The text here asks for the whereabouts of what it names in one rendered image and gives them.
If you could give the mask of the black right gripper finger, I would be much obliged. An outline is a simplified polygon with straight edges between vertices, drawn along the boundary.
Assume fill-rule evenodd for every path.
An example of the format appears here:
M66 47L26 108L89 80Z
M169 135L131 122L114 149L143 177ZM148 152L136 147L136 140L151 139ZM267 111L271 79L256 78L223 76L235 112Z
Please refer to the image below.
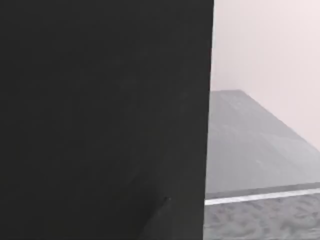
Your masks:
M172 240L172 198L166 197L152 213L137 240Z

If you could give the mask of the large black block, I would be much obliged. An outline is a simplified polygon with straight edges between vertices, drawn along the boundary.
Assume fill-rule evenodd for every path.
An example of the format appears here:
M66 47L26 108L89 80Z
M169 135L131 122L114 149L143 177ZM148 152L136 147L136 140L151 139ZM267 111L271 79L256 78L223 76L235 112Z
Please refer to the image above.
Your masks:
M0 240L203 240L215 0L0 0Z

